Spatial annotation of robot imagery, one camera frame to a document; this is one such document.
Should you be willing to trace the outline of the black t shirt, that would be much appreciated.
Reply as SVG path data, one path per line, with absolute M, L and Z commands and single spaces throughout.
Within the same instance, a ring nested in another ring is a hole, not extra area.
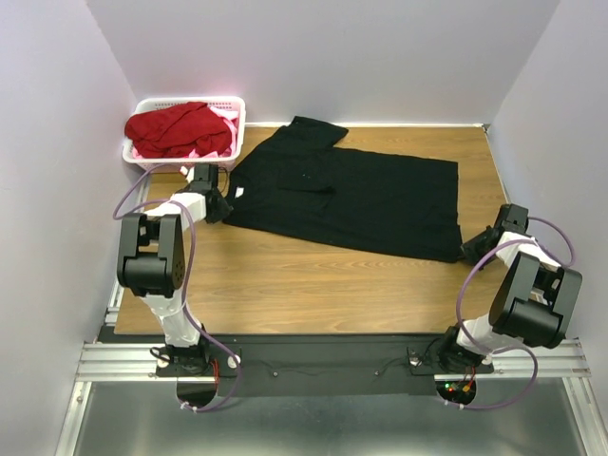
M 453 263 L 458 165 L 341 148 L 346 128 L 296 116 L 231 172 L 225 223 L 285 237 Z

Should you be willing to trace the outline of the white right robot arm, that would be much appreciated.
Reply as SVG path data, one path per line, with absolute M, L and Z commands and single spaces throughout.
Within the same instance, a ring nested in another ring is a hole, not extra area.
M 524 347 L 553 349 L 565 337 L 582 284 L 571 261 L 562 263 L 527 233 L 528 210 L 500 207 L 493 225 L 461 245 L 460 259 L 472 266 L 457 295 L 457 324 L 431 343 L 422 365 L 446 372 L 472 371 L 495 354 Z M 475 319 L 462 315 L 466 287 L 493 260 L 506 274 L 489 311 Z

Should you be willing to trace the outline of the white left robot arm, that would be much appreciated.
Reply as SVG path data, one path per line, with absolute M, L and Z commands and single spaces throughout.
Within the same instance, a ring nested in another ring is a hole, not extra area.
M 218 189 L 219 167 L 183 167 L 186 185 L 169 199 L 143 202 L 113 218 L 121 223 L 117 257 L 119 284 L 139 298 L 161 325 L 164 345 L 150 354 L 158 376 L 218 374 L 204 326 L 186 302 L 194 263 L 196 224 L 213 224 L 232 211 Z

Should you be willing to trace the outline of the white plastic laundry basket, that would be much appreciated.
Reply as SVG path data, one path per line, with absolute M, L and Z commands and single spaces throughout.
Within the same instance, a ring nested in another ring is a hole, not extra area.
M 245 118 L 238 96 L 144 99 L 124 127 L 123 160 L 144 170 L 198 163 L 230 169 L 241 151 Z

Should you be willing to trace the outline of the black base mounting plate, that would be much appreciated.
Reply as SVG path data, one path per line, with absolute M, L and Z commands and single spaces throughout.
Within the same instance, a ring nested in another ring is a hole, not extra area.
M 162 381 L 176 386 L 180 398 L 341 396 L 374 394 L 434 395 L 441 377 L 461 379 L 471 371 L 446 372 L 422 365 L 438 334 L 390 335 L 224 335 L 225 344 L 241 362 L 235 368 L 221 349 L 210 346 L 218 374 L 158 376 L 150 349 L 157 337 L 142 341 L 145 377 L 127 381 Z

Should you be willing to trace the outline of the aluminium frame rail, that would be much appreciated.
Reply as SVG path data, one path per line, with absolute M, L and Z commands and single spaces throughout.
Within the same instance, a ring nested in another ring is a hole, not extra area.
M 75 380 L 55 450 L 57 455 L 75 453 L 95 382 L 127 381 L 146 376 L 137 367 L 142 362 L 145 344 L 115 334 L 123 299 L 124 288 L 113 281 L 101 328 L 93 341 L 84 343 L 80 351 Z

